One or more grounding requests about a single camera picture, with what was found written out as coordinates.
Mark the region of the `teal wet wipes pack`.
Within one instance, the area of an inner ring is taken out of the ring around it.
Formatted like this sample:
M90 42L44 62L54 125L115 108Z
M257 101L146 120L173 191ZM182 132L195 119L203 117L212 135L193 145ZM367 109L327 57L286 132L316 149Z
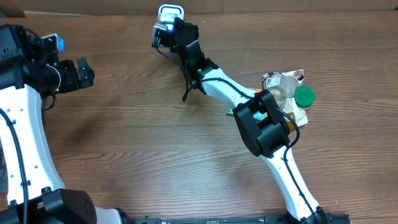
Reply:
M233 115L233 110L232 110L231 108L229 108L228 111L227 111L227 114L230 115L230 116L232 116L232 115ZM261 120L264 119L264 115L261 114L261 113L256 113L256 114L253 115L253 117L254 117L256 120L258 120L258 121L261 121Z

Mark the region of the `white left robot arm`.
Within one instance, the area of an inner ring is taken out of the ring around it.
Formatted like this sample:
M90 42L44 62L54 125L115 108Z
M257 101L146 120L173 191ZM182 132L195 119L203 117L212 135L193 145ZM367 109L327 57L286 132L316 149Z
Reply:
M60 60L64 41L20 25L1 26L1 147L9 207L2 223L127 223L118 208L99 208L82 190L65 187L44 131L47 98L88 88L95 73L85 58Z

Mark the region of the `brown clear snack pouch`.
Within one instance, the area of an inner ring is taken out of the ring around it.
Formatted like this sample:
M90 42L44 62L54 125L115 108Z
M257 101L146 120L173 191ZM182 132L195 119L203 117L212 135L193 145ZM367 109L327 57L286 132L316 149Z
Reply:
M262 88L270 91L278 107L290 115L298 127L308 123L304 109L297 106L294 94L303 85L305 76L303 70L290 72L267 72L262 76Z

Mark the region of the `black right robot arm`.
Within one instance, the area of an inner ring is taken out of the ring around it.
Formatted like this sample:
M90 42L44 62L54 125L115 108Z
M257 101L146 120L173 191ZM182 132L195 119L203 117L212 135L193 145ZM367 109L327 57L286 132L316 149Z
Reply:
M233 110L248 150L264 159L284 196L289 223L327 223L319 203L312 197L295 163L290 141L290 116L281 110L268 90L256 92L230 79L204 56L198 42L198 27L184 22L178 14L160 14L152 46L168 47L178 54L186 90L200 90Z

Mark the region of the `blue-green tissue pack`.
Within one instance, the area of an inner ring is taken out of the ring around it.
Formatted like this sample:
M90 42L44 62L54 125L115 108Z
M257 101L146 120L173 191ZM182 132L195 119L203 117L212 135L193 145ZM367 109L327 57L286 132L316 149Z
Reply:
M161 12L159 21L167 27L168 32L174 31L174 22L177 17L180 17L180 14L169 13L169 12Z

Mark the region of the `orange Kleenex tissue pack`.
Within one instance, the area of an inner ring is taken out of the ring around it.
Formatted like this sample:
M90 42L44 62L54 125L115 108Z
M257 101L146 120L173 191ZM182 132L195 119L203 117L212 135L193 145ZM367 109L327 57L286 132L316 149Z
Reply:
M262 89L260 89L260 88L248 88L248 89L256 91L258 93L262 91Z

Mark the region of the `green-lid jar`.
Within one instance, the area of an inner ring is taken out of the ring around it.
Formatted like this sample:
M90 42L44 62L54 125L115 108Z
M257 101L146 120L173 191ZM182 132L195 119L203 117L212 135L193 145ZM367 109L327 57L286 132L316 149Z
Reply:
M295 90L294 100L299 108L308 108L315 101L315 92L308 86L300 86Z

